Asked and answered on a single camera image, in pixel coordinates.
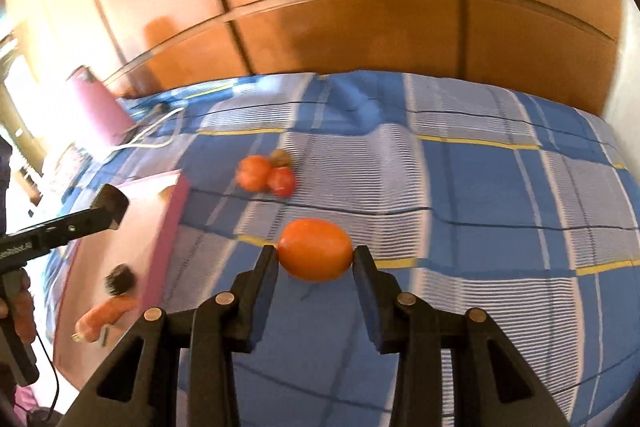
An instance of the orange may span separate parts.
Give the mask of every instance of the orange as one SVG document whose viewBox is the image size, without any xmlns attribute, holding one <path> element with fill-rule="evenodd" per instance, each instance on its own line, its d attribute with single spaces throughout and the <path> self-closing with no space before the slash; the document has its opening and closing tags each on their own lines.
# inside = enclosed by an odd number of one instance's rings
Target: orange
<svg viewBox="0 0 640 427">
<path fill-rule="evenodd" d="M 238 164 L 236 182 L 249 192 L 268 189 L 267 178 L 271 172 L 271 162 L 264 156 L 247 156 Z"/>
<path fill-rule="evenodd" d="M 282 267 L 309 282 L 337 279 L 353 262 L 350 237 L 324 219 L 291 221 L 282 230 L 276 248 Z"/>
</svg>

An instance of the tomato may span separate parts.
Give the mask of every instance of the tomato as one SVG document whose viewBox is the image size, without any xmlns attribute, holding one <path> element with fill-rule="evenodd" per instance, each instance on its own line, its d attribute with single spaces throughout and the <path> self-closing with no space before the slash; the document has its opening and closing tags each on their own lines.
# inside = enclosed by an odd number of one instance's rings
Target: tomato
<svg viewBox="0 0 640 427">
<path fill-rule="evenodd" d="M 282 267 L 309 282 L 337 279 L 353 262 L 350 237 L 324 219 L 291 221 L 282 230 L 276 249 Z"/>
<path fill-rule="evenodd" d="M 271 171 L 271 163 L 264 156 L 247 156 L 238 164 L 236 182 L 249 192 L 267 190 L 267 178 Z"/>
<path fill-rule="evenodd" d="M 276 167 L 269 172 L 267 184 L 279 198 L 288 198 L 296 190 L 296 176 L 289 167 Z"/>
</svg>

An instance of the pink container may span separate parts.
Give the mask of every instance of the pink container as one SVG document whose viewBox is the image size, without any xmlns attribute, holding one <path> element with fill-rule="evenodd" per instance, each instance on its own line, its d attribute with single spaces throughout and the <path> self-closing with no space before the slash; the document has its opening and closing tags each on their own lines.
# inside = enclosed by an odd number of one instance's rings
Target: pink container
<svg viewBox="0 0 640 427">
<path fill-rule="evenodd" d="M 96 159 L 106 158 L 123 142 L 134 121 L 89 69 L 82 66 L 65 83 L 76 140 Z"/>
</svg>

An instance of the black cable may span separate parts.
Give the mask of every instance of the black cable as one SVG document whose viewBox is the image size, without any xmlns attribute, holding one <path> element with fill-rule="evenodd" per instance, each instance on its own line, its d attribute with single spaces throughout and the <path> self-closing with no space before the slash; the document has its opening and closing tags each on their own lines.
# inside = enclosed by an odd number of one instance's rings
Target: black cable
<svg viewBox="0 0 640 427">
<path fill-rule="evenodd" d="M 47 418 L 46 418 L 46 420 L 44 420 L 44 423 L 48 423 L 49 420 L 51 420 L 51 416 L 53 415 L 54 407 L 56 406 L 56 402 L 58 401 L 58 395 L 60 394 L 60 380 L 58 380 L 58 372 L 56 371 L 56 368 L 53 365 L 53 360 L 51 360 L 51 358 L 49 356 L 49 353 L 47 353 L 47 350 L 44 348 L 44 343 L 42 342 L 42 339 L 40 338 L 40 334 L 38 333 L 37 330 L 36 330 L 36 335 L 38 336 L 38 340 L 40 341 L 40 345 L 42 346 L 42 350 L 44 351 L 44 354 L 47 357 L 47 360 L 49 360 L 49 365 L 51 366 L 51 369 L 53 370 L 53 376 L 56 377 L 56 396 L 53 397 L 53 403 L 51 404 L 51 407 L 49 408 L 49 414 L 47 414 Z"/>
</svg>

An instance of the bed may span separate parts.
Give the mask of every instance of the bed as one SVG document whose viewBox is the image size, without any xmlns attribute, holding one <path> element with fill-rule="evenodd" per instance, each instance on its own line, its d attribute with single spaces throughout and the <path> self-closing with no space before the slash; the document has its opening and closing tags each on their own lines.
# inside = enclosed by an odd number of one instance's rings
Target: bed
<svg viewBox="0 0 640 427">
<path fill-rule="evenodd" d="M 321 217 L 434 307 L 487 309 L 572 425 L 604 425 L 631 387 L 640 189 L 600 118 L 500 87 L 377 71 L 236 78 L 126 103 L 142 118 L 158 102 L 185 107 L 148 138 L 167 140 L 179 124 L 171 145 L 84 165 L 60 213 L 87 206 L 103 183 L 181 169 L 191 191 L 168 312 L 228 289 L 289 221 Z M 242 158 L 277 147 L 294 157 L 289 200 L 236 186 Z M 50 339 L 66 253 L 52 253 L 42 280 Z M 183 420 L 188 362 L 187 351 Z M 396 363 L 369 342 L 349 273 L 312 285 L 281 270 L 262 342 L 234 355 L 242 425 L 386 426 Z"/>
</svg>

